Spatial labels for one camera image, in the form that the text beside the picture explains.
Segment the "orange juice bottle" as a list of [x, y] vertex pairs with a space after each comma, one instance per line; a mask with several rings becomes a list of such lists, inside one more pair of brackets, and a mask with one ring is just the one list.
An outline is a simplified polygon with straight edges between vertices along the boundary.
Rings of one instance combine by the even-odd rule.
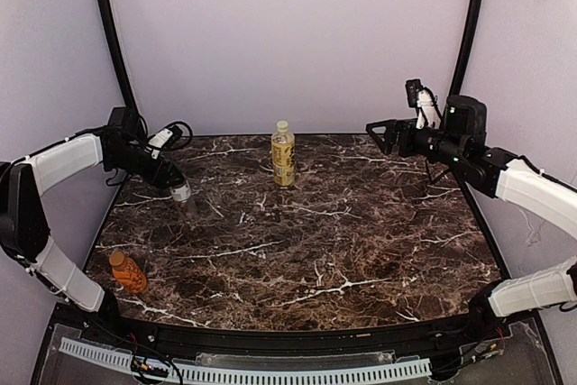
[[109, 264], [115, 279], [132, 295], [143, 293], [147, 289], [147, 278], [136, 262], [121, 251], [114, 251]]

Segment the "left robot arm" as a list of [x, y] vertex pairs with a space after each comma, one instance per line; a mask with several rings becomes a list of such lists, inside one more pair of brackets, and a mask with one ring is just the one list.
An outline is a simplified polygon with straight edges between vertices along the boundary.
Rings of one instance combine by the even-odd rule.
[[111, 323], [115, 295], [88, 277], [59, 246], [50, 227], [47, 198], [77, 175], [99, 167], [133, 175], [175, 202], [190, 197], [187, 176], [169, 158], [190, 144], [192, 128], [173, 121], [149, 133], [141, 115], [114, 108], [108, 121], [1, 164], [1, 249], [46, 289], [73, 307]]

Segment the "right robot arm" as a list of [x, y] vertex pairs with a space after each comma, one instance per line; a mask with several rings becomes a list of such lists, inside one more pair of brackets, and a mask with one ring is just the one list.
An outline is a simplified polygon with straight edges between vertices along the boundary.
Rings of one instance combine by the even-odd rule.
[[[435, 102], [410, 102], [413, 119], [367, 124], [385, 154], [421, 155], [443, 163], [453, 176], [487, 197], [518, 206], [576, 235], [576, 189], [539, 170], [525, 156], [486, 146], [486, 106], [469, 96], [449, 96], [443, 112]], [[576, 300], [576, 259], [524, 277], [492, 282], [469, 302], [464, 332], [481, 337], [516, 313]]]

